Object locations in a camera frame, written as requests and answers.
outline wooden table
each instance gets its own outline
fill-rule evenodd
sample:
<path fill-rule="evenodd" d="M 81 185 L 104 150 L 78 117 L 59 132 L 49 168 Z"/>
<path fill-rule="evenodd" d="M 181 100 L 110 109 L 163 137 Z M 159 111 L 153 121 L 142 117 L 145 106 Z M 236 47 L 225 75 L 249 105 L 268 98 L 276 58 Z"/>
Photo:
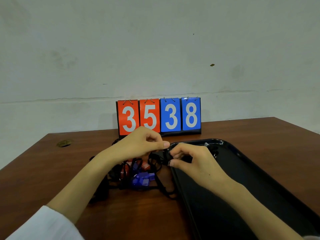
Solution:
<path fill-rule="evenodd" d="M 48 134 L 0 171 L 0 239 L 47 204 L 91 156 L 109 147 L 117 129 Z M 226 140 L 320 214 L 320 135 L 277 118 L 202 123 L 202 135 L 166 137 L 170 142 Z M 70 139 L 68 147 L 57 147 Z M 171 173 L 159 173 L 172 188 Z M 180 202 L 158 190 L 110 190 L 77 222 L 85 239 L 191 239 Z"/>

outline left hand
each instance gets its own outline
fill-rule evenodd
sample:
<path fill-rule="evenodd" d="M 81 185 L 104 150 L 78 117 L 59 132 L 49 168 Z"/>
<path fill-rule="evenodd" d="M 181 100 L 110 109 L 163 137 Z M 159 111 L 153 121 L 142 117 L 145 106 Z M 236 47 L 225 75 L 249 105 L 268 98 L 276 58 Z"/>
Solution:
<path fill-rule="evenodd" d="M 122 140 L 106 149 L 112 154 L 114 163 L 119 164 L 130 158 L 141 157 L 155 150 L 163 150 L 170 146 L 168 141 L 162 141 L 159 133 L 140 126 Z"/>

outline number 3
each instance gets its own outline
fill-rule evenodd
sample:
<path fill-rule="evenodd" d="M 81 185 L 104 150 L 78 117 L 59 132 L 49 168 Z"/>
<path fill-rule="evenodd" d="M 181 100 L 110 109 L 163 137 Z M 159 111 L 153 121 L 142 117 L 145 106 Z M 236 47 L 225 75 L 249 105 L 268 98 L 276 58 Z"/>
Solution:
<path fill-rule="evenodd" d="M 144 110 L 144 118 L 147 119 L 147 118 L 151 117 L 152 118 L 152 125 L 149 126 L 148 123 L 144 123 L 144 127 L 153 130 L 157 125 L 157 118 L 154 115 L 154 113 L 149 113 L 149 109 L 156 109 L 156 106 L 154 104 L 146 105 L 145 110 Z"/>
<path fill-rule="evenodd" d="M 195 115 L 195 112 L 197 111 L 197 107 L 194 103 L 188 103 L 186 105 L 186 112 L 187 112 L 187 116 L 186 116 L 186 125 L 190 128 L 195 127 L 197 124 L 197 116 Z M 193 123 L 190 123 L 190 117 L 193 117 Z"/>
<path fill-rule="evenodd" d="M 127 132 L 133 132 L 134 129 L 136 128 L 136 121 L 133 119 L 133 117 L 134 117 L 134 109 L 132 107 L 130 107 L 130 106 L 126 106 L 126 107 L 123 108 L 122 113 L 126 114 L 127 111 L 130 111 L 130 115 L 128 116 L 128 121 L 131 121 L 132 126 L 129 128 L 127 125 L 123 125 L 123 128 Z"/>
<path fill-rule="evenodd" d="M 172 113 L 170 113 L 170 118 L 173 118 L 173 124 L 170 125 L 169 122 L 166 122 L 165 125 L 168 129 L 172 130 L 174 128 L 176 128 L 176 126 L 178 125 L 178 119 L 177 117 L 175 116 L 176 112 L 177 112 L 177 109 L 176 107 L 173 105 L 173 104 L 168 104 L 166 107 L 165 107 L 165 111 L 169 111 L 169 109 L 172 109 Z"/>

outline blue number card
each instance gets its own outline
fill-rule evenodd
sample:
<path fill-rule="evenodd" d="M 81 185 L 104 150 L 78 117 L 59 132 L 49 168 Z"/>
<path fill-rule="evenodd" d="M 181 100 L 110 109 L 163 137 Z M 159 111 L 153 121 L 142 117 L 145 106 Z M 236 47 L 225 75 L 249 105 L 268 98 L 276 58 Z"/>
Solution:
<path fill-rule="evenodd" d="M 181 131 L 181 110 L 179 98 L 162 98 L 161 132 Z"/>
<path fill-rule="evenodd" d="M 182 130 L 201 129 L 201 106 L 199 97 L 182 97 Z"/>

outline tray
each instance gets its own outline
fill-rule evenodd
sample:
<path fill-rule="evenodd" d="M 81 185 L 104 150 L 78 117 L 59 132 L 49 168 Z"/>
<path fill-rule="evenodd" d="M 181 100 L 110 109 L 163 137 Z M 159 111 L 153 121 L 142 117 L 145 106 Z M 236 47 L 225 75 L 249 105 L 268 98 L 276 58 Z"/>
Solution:
<path fill-rule="evenodd" d="M 320 235 L 320 217 L 230 143 L 219 139 L 187 141 L 208 143 L 216 161 L 235 181 L 244 185 L 263 205 L 301 236 Z M 196 239 L 257 239 L 226 202 L 197 185 L 179 169 L 171 168 L 174 182 L 190 216 Z"/>

